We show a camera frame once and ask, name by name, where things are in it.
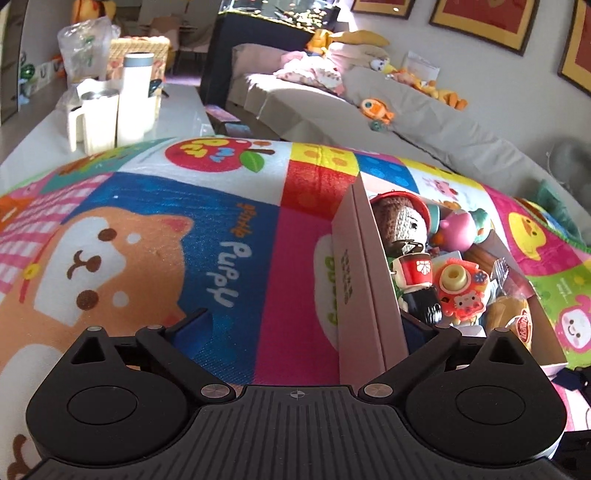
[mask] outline toy figure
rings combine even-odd
[[[375,98],[366,98],[359,105],[361,113],[364,114],[370,120],[379,120],[386,125],[389,125],[394,117],[396,116],[390,110],[385,103]]]
[[[439,222],[439,229],[429,243],[446,252],[464,253],[472,244],[483,242],[490,231],[490,217],[484,210],[454,210]]]
[[[394,259],[392,279],[402,291],[398,298],[401,310],[429,326],[441,321],[441,305],[433,287],[429,254],[412,253]]]
[[[414,193],[386,192],[370,201],[382,245],[387,257],[409,253],[405,246],[414,245],[413,252],[424,251],[431,217],[427,205]]]
[[[473,325],[486,310],[483,299],[489,283],[488,274],[477,264],[457,258],[449,258],[435,273],[433,281],[443,314],[454,325],[462,322]]]

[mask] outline snack package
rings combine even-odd
[[[495,328],[508,328],[531,351],[533,323],[530,305],[521,289],[509,277],[509,269],[503,258],[495,261],[491,276],[498,282],[500,291],[486,309],[486,334]]]

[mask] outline blanket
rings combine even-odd
[[[313,144],[176,138],[116,148],[0,198],[0,478],[38,456],[24,412],[78,335],[131,335],[213,313],[191,358],[240,385],[339,382],[331,220],[361,173],[451,208],[483,208],[571,366],[591,363],[591,252],[544,215],[412,160]]]

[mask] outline fish tank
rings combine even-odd
[[[337,0],[222,0],[219,13],[240,13],[313,32],[332,30],[340,8]]]

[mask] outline yellow duck print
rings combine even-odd
[[[528,258],[541,260],[538,248],[546,244],[546,235],[540,226],[520,213],[509,214],[509,228],[519,250]]]

